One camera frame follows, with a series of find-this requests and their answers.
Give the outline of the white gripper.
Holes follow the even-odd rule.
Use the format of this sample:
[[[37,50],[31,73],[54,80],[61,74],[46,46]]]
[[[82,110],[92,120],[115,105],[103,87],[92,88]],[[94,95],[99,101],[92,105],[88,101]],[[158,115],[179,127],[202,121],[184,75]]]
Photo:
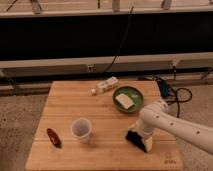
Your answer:
[[[145,152],[150,152],[152,150],[153,138],[151,136],[153,134],[154,128],[144,121],[137,120],[132,125],[131,130],[127,132],[125,139],[134,145],[139,145],[140,142],[142,142],[142,145],[145,148]]]

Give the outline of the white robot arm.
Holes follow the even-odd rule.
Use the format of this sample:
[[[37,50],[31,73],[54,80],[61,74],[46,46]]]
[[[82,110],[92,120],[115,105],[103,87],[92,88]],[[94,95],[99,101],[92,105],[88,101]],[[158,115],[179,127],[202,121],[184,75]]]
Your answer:
[[[148,153],[152,149],[154,130],[158,128],[213,155],[213,128],[173,117],[167,111],[168,105],[163,100],[146,105],[125,139]]]

